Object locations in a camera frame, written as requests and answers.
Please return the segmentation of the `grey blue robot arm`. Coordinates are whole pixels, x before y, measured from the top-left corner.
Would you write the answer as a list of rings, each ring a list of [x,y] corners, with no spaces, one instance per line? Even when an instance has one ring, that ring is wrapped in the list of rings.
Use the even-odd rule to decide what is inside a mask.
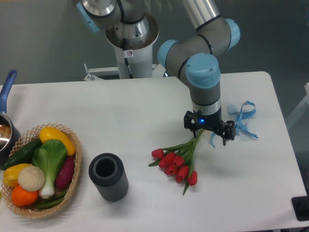
[[[233,20],[223,19],[211,0],[183,4],[196,34],[185,42],[165,41],[158,50],[158,61],[189,88],[193,110],[185,114],[184,127],[192,132],[212,131],[224,142],[234,140],[235,123],[222,120],[217,56],[238,43],[239,27]],[[121,79],[152,76],[153,44],[159,28],[146,12],[144,1],[81,0],[77,9],[93,32],[105,31]]]

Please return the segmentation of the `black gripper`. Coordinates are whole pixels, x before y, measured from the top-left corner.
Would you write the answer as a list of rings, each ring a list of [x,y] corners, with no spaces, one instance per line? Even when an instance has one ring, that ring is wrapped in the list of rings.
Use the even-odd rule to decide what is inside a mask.
[[[200,110],[187,111],[183,118],[184,128],[189,129],[194,138],[200,129],[212,131],[219,135],[223,140],[223,145],[228,141],[233,141],[236,137],[236,125],[233,120],[222,121],[222,110],[219,109],[211,115],[203,115]]]

